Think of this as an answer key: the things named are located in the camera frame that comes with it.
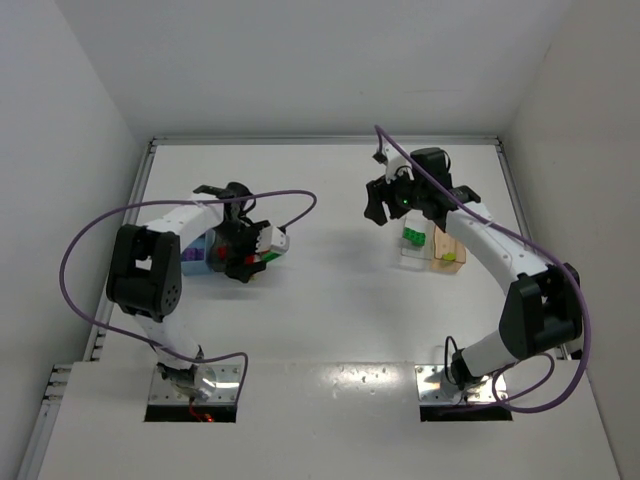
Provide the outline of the green lego plate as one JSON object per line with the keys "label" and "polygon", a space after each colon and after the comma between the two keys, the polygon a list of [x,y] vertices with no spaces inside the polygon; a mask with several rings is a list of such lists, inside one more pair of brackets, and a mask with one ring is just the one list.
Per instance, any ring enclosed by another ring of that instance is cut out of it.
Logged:
{"label": "green lego plate", "polygon": [[424,227],[411,228],[404,227],[402,238],[408,241],[412,246],[422,248],[426,245],[427,235]]}

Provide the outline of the red green lego pile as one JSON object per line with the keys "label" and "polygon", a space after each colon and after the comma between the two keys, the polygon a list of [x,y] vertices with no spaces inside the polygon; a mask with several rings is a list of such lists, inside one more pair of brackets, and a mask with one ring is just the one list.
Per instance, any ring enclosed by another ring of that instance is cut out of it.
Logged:
{"label": "red green lego pile", "polygon": [[280,258],[281,256],[284,255],[284,252],[282,251],[275,251],[275,250],[270,250],[267,252],[264,252],[261,255],[261,259],[265,262],[265,263],[269,263],[277,258]]}

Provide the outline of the purple round lego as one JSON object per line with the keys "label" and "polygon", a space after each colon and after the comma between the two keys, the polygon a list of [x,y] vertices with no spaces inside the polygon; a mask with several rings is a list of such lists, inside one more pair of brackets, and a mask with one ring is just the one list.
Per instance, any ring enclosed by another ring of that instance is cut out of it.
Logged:
{"label": "purple round lego", "polygon": [[204,260],[204,250],[202,248],[187,248],[181,254],[182,262],[202,262]]}

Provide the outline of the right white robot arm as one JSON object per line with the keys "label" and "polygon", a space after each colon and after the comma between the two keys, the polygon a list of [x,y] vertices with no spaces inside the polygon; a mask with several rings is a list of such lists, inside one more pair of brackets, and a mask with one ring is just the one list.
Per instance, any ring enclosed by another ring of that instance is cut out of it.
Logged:
{"label": "right white robot arm", "polygon": [[553,265],[523,241],[497,230],[480,196],[454,186],[448,154],[422,148],[407,158],[381,147],[374,159],[385,173],[366,185],[366,218],[378,225],[420,212],[460,241],[505,294],[497,329],[452,356],[451,383],[465,389],[507,365],[527,360],[583,333],[582,312],[572,287],[579,276],[569,265]]}

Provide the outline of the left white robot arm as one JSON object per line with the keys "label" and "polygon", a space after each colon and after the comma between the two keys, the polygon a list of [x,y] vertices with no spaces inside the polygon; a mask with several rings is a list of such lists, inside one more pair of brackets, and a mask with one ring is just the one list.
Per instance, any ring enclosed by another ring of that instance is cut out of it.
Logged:
{"label": "left white robot arm", "polygon": [[107,298],[142,328],[156,352],[162,379],[190,399],[208,399],[215,379],[204,365],[202,347],[177,311],[181,257],[195,240],[213,234],[204,254],[210,270],[242,283],[265,270],[259,245],[273,226],[249,219],[250,195],[238,182],[224,188],[201,185],[186,204],[145,225],[126,224],[116,235]]}

